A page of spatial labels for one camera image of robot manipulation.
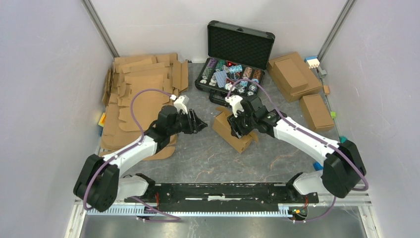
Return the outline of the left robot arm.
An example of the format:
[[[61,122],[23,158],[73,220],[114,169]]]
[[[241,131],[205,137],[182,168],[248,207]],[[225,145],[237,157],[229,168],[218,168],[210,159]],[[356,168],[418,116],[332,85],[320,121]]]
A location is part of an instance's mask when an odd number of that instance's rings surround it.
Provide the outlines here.
[[[193,109],[176,109],[163,106],[157,119],[149,128],[129,145],[111,154],[100,157],[90,155],[79,174],[73,189],[74,195],[82,199],[84,209],[103,212],[116,200],[138,196],[150,202],[156,189],[139,176],[121,178],[128,169],[164,149],[173,135],[196,134],[207,127]]]

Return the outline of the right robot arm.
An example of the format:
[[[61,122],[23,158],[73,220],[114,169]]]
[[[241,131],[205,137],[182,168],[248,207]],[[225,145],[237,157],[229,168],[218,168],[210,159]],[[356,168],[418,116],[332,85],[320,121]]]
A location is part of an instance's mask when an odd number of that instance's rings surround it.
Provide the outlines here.
[[[301,201],[315,192],[328,192],[345,198],[356,185],[365,181],[366,169],[356,144],[339,142],[321,136],[296,123],[277,109],[269,111],[256,95],[225,98],[232,108],[227,119],[231,134],[237,138],[253,130],[285,141],[311,156],[323,167],[320,171],[298,173],[287,182],[286,196],[292,202]]]

